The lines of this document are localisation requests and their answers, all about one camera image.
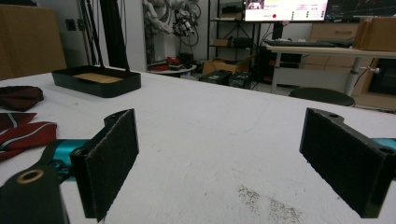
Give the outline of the black round stool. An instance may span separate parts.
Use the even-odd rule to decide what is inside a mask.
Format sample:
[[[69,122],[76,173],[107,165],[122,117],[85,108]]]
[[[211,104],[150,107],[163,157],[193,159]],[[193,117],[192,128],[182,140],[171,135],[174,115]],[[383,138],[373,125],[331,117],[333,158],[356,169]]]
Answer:
[[[353,106],[355,100],[339,91],[322,88],[300,88],[289,93],[290,97],[333,105]]]

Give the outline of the dark computer monitor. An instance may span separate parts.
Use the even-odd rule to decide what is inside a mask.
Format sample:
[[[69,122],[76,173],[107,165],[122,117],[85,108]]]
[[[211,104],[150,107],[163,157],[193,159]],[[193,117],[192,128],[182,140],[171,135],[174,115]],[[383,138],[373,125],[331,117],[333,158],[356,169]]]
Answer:
[[[396,0],[328,0],[325,21],[358,22],[363,17],[396,15]]]

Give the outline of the black metal shelf rack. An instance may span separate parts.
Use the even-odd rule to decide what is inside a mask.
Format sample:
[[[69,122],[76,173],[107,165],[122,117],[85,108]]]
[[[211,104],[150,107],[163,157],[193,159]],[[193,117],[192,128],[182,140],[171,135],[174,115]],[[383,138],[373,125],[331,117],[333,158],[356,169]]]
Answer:
[[[245,21],[245,0],[208,0],[206,58],[240,60],[255,52],[261,25]]]

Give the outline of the red objects pile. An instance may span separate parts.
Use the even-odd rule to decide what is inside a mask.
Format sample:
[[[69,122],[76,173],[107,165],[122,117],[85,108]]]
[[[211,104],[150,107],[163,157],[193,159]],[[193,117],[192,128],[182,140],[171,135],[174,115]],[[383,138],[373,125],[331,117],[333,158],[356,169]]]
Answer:
[[[178,71],[183,67],[183,63],[179,58],[166,57],[163,60],[155,61],[149,65],[150,70],[154,71]]]

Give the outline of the large brown cardboard box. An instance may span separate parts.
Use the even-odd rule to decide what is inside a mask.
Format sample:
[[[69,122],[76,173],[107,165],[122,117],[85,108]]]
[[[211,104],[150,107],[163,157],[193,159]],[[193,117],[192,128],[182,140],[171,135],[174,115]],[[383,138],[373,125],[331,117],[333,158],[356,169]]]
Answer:
[[[55,11],[0,5],[0,80],[66,68]]]

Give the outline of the bright computer monitor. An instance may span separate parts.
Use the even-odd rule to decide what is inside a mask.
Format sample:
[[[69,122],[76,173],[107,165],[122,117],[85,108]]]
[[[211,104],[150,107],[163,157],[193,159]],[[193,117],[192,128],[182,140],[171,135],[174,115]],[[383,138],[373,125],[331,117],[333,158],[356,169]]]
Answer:
[[[244,0],[245,21],[323,21],[328,0]]]

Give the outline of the flat brown cardboard piece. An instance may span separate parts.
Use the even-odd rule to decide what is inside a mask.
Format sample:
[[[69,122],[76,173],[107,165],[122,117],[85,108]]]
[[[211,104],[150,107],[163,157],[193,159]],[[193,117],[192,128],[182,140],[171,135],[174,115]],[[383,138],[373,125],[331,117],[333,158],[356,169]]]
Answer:
[[[120,81],[119,77],[111,77],[111,76],[105,76],[105,75],[95,74],[95,73],[79,74],[79,75],[76,75],[76,78],[89,80],[89,81],[93,81],[96,83],[102,83],[102,84],[109,84],[109,83],[115,83],[115,82]]]

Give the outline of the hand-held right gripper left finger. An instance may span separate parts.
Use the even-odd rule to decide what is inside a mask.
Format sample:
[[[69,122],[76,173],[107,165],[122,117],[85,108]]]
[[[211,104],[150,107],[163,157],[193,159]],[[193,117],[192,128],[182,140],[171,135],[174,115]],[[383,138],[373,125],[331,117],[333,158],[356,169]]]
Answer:
[[[70,153],[84,215],[98,222],[106,217],[139,153],[133,109],[109,115],[104,123],[94,138]]]

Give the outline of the white humanoid robot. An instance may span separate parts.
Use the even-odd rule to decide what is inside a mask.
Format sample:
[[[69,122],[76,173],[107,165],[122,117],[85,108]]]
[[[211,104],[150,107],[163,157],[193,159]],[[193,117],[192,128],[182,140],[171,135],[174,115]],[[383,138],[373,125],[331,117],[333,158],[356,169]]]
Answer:
[[[190,48],[199,41],[199,0],[142,0],[147,63],[155,61],[155,35],[173,35]]]

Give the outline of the dark red folded cloth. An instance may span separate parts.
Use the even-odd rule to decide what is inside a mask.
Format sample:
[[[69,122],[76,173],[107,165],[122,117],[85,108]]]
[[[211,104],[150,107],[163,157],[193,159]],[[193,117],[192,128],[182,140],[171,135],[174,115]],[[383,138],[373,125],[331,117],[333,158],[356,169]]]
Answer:
[[[44,100],[43,91],[34,86],[0,87],[0,107],[27,111]]]

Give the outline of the white desk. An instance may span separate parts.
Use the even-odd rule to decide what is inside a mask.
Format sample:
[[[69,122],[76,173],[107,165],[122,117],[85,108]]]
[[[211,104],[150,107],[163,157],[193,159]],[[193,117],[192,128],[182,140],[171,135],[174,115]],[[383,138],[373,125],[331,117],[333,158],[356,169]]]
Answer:
[[[326,81],[326,83],[318,84],[318,86],[320,88],[343,90],[344,94],[350,96],[353,92],[354,84],[357,82],[363,58],[396,59],[396,52],[388,51],[343,48],[276,47],[269,45],[267,45],[266,48],[276,54],[276,65],[271,85],[271,93],[276,93],[276,86],[278,84],[308,87],[314,86],[320,81]],[[345,76],[342,73],[302,69],[303,74],[298,77],[293,73],[292,68],[280,66],[281,56],[285,53],[353,57],[354,63],[349,72],[345,73]]]

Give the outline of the small round white table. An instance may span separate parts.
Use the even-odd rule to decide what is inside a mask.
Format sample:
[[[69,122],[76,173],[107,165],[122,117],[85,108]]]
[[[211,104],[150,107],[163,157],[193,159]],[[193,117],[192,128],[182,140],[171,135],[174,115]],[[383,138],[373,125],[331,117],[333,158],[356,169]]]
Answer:
[[[197,68],[196,65],[192,65],[191,68],[183,68],[179,70],[164,70],[164,71],[158,71],[158,70],[148,70],[149,73],[151,74],[157,74],[157,75],[169,75],[169,76],[175,76],[176,74],[184,74],[187,72],[191,72]]]

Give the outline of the black keyboard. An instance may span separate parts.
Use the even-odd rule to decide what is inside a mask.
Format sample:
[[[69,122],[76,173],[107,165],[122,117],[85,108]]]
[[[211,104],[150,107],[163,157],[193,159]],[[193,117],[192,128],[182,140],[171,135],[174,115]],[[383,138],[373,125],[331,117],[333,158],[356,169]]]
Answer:
[[[269,46],[278,47],[313,47],[313,48],[350,48],[353,43],[346,41],[317,41],[317,42],[299,42],[299,41],[281,41],[267,40],[265,43]]]

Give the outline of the open cardboard box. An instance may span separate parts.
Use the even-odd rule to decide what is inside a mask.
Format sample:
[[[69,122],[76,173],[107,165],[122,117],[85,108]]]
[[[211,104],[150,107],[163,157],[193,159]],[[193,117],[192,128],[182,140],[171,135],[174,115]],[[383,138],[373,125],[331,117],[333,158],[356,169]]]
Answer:
[[[254,55],[249,55],[242,60],[228,60],[215,58],[204,62],[203,75],[208,75],[217,70],[230,71],[232,74],[236,72],[247,72],[250,67],[250,62]]]

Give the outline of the black rectangular tray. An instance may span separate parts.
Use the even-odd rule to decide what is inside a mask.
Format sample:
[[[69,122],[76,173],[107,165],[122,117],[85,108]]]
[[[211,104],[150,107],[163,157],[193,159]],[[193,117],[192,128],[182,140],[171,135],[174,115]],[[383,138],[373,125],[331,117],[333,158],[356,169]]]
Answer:
[[[95,73],[111,77],[119,77],[120,81],[102,84],[76,78],[76,75],[83,73]],[[56,70],[52,72],[52,77],[57,86],[102,98],[113,98],[141,88],[140,73],[132,71],[126,72],[125,70],[116,68],[106,68],[93,65]]]

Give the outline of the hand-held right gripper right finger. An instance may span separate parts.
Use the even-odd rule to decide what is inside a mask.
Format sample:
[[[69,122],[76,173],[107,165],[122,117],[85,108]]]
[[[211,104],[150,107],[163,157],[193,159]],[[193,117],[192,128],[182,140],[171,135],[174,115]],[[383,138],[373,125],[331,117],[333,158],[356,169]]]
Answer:
[[[379,217],[396,179],[396,138],[369,138],[339,115],[307,108],[300,153],[360,217]]]

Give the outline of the red striped necktie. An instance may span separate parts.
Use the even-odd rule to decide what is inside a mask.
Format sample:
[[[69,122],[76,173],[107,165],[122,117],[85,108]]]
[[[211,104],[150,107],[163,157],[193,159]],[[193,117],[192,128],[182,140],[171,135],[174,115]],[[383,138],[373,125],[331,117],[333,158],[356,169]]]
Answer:
[[[57,137],[57,124],[33,122],[36,113],[0,113],[0,161],[27,149],[43,147]]]

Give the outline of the black metal stand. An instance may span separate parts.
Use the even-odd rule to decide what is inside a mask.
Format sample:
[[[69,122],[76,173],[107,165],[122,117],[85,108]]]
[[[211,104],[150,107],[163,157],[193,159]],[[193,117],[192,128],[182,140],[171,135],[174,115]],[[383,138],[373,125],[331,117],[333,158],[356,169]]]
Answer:
[[[104,67],[99,34],[93,15],[92,0],[78,0],[87,31],[92,64]],[[121,26],[121,16],[118,0],[97,0],[105,32],[106,50],[109,65],[130,72],[126,44]]]

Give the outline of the brown cardboard box on desk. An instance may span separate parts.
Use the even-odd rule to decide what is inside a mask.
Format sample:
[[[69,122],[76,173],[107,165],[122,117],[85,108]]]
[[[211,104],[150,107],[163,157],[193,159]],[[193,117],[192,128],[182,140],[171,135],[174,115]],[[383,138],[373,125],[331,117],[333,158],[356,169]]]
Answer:
[[[396,17],[361,19],[353,48],[396,52]]]

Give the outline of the black equipment case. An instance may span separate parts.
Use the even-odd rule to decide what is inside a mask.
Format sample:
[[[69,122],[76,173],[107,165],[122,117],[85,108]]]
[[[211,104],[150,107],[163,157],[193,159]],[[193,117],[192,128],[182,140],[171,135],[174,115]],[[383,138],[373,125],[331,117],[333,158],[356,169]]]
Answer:
[[[228,85],[229,77],[232,72],[227,70],[216,70],[207,75],[201,76],[199,78],[200,81],[218,85]]]
[[[237,72],[229,77],[229,86],[249,90],[251,86],[251,74]]]

